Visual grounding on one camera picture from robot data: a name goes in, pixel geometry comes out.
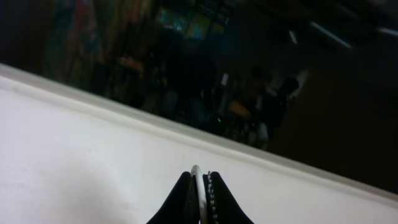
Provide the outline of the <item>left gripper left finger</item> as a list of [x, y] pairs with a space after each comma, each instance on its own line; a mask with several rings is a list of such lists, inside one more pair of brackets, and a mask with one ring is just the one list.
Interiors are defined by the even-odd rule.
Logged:
[[147, 224], [199, 224], [196, 180], [183, 172], [162, 206]]

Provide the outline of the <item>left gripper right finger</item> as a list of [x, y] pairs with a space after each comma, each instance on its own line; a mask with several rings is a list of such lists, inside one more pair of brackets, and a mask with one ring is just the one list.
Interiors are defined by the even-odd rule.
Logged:
[[218, 172], [203, 175], [208, 224], [253, 224]]

